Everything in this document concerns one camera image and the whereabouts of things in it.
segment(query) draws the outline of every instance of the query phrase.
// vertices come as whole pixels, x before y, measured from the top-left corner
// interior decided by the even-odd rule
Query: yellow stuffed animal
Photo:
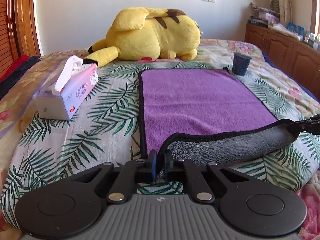
[[[197,23],[177,9],[133,7],[116,16],[105,39],[93,44],[86,59],[102,67],[117,57],[123,60],[196,57],[200,43]]]

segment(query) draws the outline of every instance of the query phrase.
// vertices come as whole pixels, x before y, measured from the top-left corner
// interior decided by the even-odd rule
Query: metal screw
[[[122,193],[111,193],[108,198],[113,201],[121,201],[124,199],[124,195]]]
[[[197,195],[197,199],[202,200],[202,201],[208,201],[212,199],[212,195],[210,193],[207,192],[200,192]]]

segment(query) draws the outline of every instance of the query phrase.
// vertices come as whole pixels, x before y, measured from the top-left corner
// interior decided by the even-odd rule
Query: plastic cup
[[[236,75],[244,76],[247,72],[251,57],[235,52],[233,58],[232,72]]]

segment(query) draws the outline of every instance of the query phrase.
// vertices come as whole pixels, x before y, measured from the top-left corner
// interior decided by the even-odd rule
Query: gray towel underside
[[[174,159],[187,159],[197,165],[210,162],[221,165],[241,163],[274,152],[296,140],[287,131],[288,124],[280,124],[263,131],[207,142],[172,142],[167,149]]]

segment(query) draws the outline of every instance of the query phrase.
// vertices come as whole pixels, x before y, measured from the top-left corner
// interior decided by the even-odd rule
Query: black circular joint cover
[[[18,200],[15,217],[26,234],[64,239],[89,228],[102,212],[101,199],[88,183],[61,180]]]
[[[279,237],[300,228],[307,215],[293,192],[262,181],[234,183],[220,202],[222,217],[237,230],[259,237]]]

